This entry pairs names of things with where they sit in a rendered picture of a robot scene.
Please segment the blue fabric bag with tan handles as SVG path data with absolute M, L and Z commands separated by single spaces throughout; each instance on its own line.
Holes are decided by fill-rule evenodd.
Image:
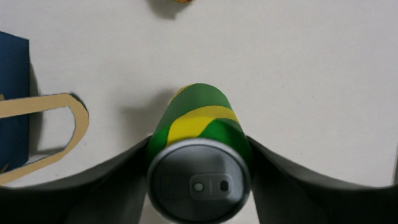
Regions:
M 70 141 L 62 151 L 24 165 L 28 113 L 65 106 L 75 121 Z M 82 139 L 88 125 L 88 112 L 67 92 L 28 97 L 28 39 L 0 31 L 0 185 L 60 161 Z

